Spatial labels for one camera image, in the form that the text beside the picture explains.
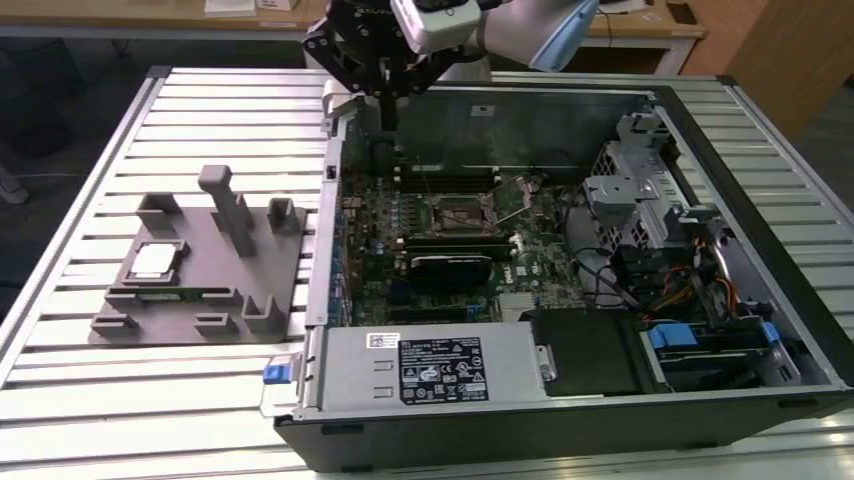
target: sticker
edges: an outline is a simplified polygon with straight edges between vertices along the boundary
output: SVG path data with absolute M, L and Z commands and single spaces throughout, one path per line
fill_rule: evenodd
M 399 333 L 368 333 L 365 336 L 367 348 L 397 348 Z
M 471 107 L 472 117 L 491 117 L 495 115 L 495 105 L 475 105 Z
M 259 22 L 257 25 L 263 28 L 296 28 L 292 22 Z
M 480 339 L 400 340 L 400 401 L 405 405 L 490 399 Z
M 136 298 L 143 302 L 180 302 L 181 296 L 177 293 L 140 293 Z

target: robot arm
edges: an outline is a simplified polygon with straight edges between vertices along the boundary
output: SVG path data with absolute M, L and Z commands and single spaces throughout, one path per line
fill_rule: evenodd
M 423 93 L 457 62 L 485 52 L 558 71 L 578 49 L 599 0 L 329 0 L 303 48 L 353 93 L 376 99 L 384 130 L 397 101 Z M 479 55 L 465 54 L 465 44 Z

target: metal table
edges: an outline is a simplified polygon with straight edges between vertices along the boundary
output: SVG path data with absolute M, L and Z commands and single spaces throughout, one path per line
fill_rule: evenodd
M 145 80 L 0 329 L 0 471 L 9 470 L 2 479 L 333 477 L 305 470 L 257 412 L 267 360 L 301 348 L 311 232 L 291 343 L 87 344 L 91 315 L 140 225 L 133 210 L 144 192 L 172 191 L 183 205 L 204 204 L 195 174 L 205 163 L 225 163 L 235 172 L 232 187 L 248 194 L 251 204 L 287 194 L 316 213 L 325 79 L 311 70 L 176 68 Z M 711 77 L 504 73 L 496 81 L 672 86 L 854 334 L 854 217 L 738 87 Z M 702 198 L 698 174 L 688 170 L 686 176 Z M 788 423 L 719 449 L 453 466 L 376 477 L 546 479 L 620 472 L 638 479 L 842 478 L 854 472 L 852 433 L 854 412 L 844 412 Z

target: blue latch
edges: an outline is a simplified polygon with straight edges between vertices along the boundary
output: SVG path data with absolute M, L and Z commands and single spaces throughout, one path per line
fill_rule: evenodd
M 656 325 L 646 332 L 655 350 L 664 347 L 686 347 L 696 345 L 691 326 L 684 323 Z
M 764 338 L 768 339 L 768 343 L 779 342 L 779 332 L 771 322 L 762 322 L 762 333 L 764 333 Z
M 264 385 L 287 385 L 291 383 L 289 365 L 267 365 L 264 367 Z

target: warning label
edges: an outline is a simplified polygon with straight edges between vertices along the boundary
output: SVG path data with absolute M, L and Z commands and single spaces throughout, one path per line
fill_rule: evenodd
M 479 338 L 400 340 L 397 352 L 404 404 L 490 399 Z

